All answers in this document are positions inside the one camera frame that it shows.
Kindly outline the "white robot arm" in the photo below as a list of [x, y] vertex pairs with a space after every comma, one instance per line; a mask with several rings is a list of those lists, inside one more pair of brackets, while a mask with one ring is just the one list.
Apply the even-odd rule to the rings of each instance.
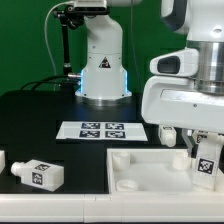
[[[76, 95], [94, 102], [130, 95], [122, 67], [122, 28], [106, 14], [130, 0], [80, 0], [84, 13], [87, 64]], [[161, 0], [161, 17], [187, 36], [182, 50], [150, 61], [141, 115], [157, 125], [224, 134], [224, 0]]]

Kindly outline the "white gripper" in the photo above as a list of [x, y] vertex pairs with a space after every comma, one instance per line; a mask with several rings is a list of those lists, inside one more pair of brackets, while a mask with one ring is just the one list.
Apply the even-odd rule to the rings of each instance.
[[197, 92], [188, 78], [154, 76], [144, 88], [141, 115], [150, 124], [182, 130], [188, 156], [192, 155], [192, 130], [224, 134], [224, 96]]

